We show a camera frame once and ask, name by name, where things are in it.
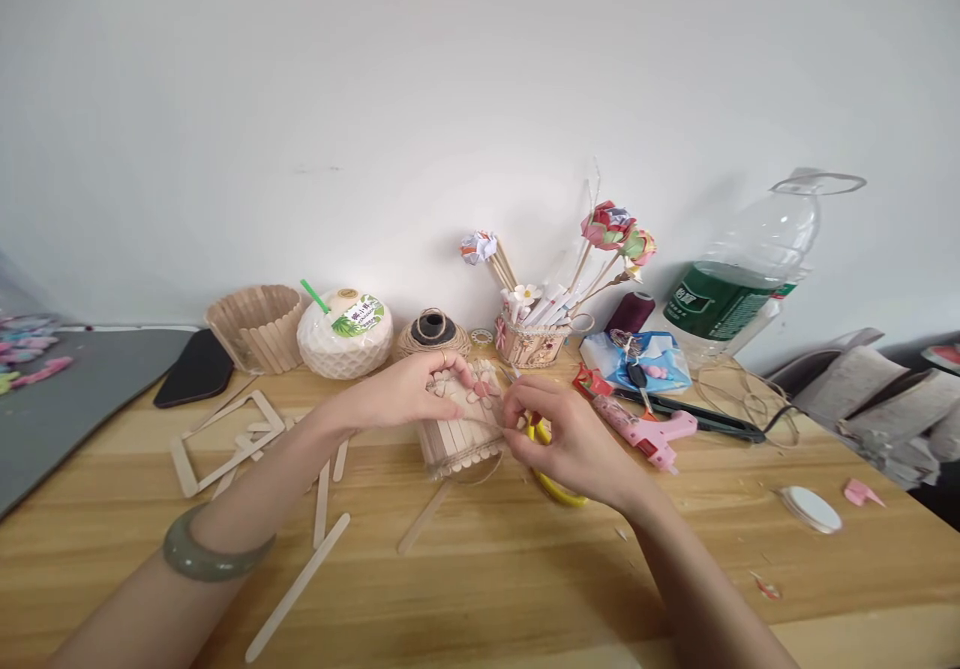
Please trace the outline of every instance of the forearm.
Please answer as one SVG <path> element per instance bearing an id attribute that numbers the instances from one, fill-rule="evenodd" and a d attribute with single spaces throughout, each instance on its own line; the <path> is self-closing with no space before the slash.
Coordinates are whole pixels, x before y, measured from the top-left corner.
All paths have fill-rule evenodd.
<path id="1" fill-rule="evenodd" d="M 261 546 L 343 438 L 336 418 L 318 407 L 196 516 L 191 535 L 224 554 Z M 245 579 L 194 581 L 155 552 L 60 647 L 51 665 L 189 666 Z"/>
<path id="2" fill-rule="evenodd" d="M 652 485 L 643 494 L 628 501 L 622 513 L 663 597 L 681 663 L 795 669 L 783 645 L 730 583 L 669 498 Z"/>

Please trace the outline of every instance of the green straw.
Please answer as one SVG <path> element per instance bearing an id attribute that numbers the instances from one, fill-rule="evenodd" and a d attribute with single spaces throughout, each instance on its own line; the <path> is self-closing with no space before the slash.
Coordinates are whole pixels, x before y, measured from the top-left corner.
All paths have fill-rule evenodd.
<path id="1" fill-rule="evenodd" d="M 300 283 L 303 284 L 303 288 L 307 290 L 307 294 L 309 294 L 310 296 L 312 296 L 312 297 L 313 297 L 313 300 L 314 300 L 317 304 L 320 305 L 320 308 L 323 309 L 323 313 L 324 313 L 324 314 L 329 314 L 329 313 L 330 313 L 330 307 L 328 307 L 326 304 L 323 303 L 323 299 L 321 299 L 321 298 L 320 298 L 320 295 L 317 294 L 317 293 L 313 290 L 313 287 L 312 287 L 312 286 L 310 286 L 309 284 L 307 284 L 307 280 L 306 280 L 306 279 L 301 279 L 301 280 L 300 280 Z"/>

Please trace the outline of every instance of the wooden desk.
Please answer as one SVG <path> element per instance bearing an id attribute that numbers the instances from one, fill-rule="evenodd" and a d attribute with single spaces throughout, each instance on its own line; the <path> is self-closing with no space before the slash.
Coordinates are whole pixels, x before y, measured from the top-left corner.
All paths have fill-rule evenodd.
<path id="1" fill-rule="evenodd" d="M 569 382 L 577 361 L 567 349 L 549 373 Z M 732 375 L 712 381 L 738 386 Z M 294 416 L 343 386 L 300 369 L 252 388 Z M 0 525 L 0 666 L 38 666 L 178 514 L 212 493 L 181 496 L 167 447 L 216 400 L 158 411 L 155 391 Z M 686 399 L 697 401 L 693 392 Z M 259 420 L 250 405 L 192 439 L 198 475 L 225 461 L 233 436 Z M 681 474 L 657 478 L 801 665 L 960 664 L 960 534 L 815 424 L 799 424 L 802 444 L 792 451 L 706 433 L 678 441 Z M 849 477 L 867 482 L 887 508 L 849 504 L 841 494 Z M 824 536 L 794 519 L 771 491 L 791 484 L 826 498 L 843 531 Z M 673 665 L 653 580 L 632 537 L 617 534 L 629 533 L 617 514 L 552 503 L 507 458 L 485 484 L 455 487 L 410 554 L 397 556 L 435 490 L 412 427 L 355 439 L 343 482 L 331 485 L 329 525 L 344 511 L 353 521 L 257 665 Z M 300 502 L 197 666 L 243 666 L 312 553 L 314 500 Z M 782 601 L 765 598 L 750 571 L 778 586 Z"/>

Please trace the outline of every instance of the jade bangle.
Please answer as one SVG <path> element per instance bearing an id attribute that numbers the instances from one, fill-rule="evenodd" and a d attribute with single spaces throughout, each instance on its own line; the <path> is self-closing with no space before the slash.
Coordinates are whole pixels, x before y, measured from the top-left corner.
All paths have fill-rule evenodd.
<path id="1" fill-rule="evenodd" d="M 273 535 L 257 549 L 242 554 L 218 554 L 199 544 L 190 534 L 190 523 L 207 506 L 200 504 L 177 517 L 163 538 L 163 558 L 188 579 L 222 582 L 248 574 L 267 555 L 277 540 Z"/>

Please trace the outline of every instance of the gray cutting mat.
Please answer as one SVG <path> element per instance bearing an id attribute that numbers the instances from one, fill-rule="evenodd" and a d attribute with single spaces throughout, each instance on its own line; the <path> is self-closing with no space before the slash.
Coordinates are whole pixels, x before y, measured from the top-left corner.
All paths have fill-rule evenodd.
<path id="1" fill-rule="evenodd" d="M 42 382 L 0 396 L 0 519 L 103 422 L 173 366 L 192 332 L 143 329 L 61 332 L 27 374 L 59 356 L 73 364 Z"/>

